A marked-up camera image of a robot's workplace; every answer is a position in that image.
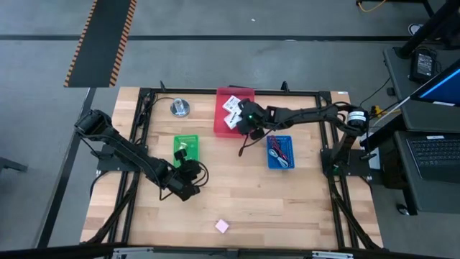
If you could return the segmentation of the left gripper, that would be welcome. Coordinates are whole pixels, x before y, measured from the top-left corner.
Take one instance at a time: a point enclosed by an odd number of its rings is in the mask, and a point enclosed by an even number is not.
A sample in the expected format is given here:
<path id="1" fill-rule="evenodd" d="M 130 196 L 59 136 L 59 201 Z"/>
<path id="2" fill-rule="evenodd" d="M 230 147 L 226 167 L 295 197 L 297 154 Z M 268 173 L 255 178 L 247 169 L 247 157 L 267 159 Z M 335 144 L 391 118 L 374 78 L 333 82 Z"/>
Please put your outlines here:
<path id="1" fill-rule="evenodd" d="M 201 192 L 200 187 L 193 183 L 193 180 L 197 179 L 197 175 L 200 172 L 201 167 L 198 161 L 186 160 L 178 168 L 170 169 L 160 179 L 160 186 L 162 189 L 167 188 L 182 201 L 187 201 L 190 197 Z"/>

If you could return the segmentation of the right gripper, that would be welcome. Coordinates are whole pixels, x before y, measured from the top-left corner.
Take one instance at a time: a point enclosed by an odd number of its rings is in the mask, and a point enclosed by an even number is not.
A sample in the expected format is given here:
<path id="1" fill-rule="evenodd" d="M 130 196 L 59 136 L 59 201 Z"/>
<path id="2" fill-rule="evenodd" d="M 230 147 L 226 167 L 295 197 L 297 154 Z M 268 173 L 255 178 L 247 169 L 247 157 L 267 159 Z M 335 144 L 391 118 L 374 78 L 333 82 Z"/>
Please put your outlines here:
<path id="1" fill-rule="evenodd" d="M 266 129 L 275 126 L 275 119 L 271 111 L 263 109 L 251 99 L 242 99 L 238 107 L 244 110 L 244 118 L 236 123 L 241 135 L 264 135 Z"/>

